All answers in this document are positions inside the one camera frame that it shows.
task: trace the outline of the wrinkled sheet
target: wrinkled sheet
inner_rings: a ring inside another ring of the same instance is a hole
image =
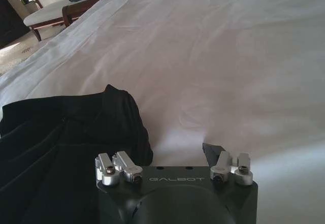
[[[0,105],[107,84],[135,98],[154,165],[251,155],[258,223],[319,223],[325,0],[101,0],[0,77]]]

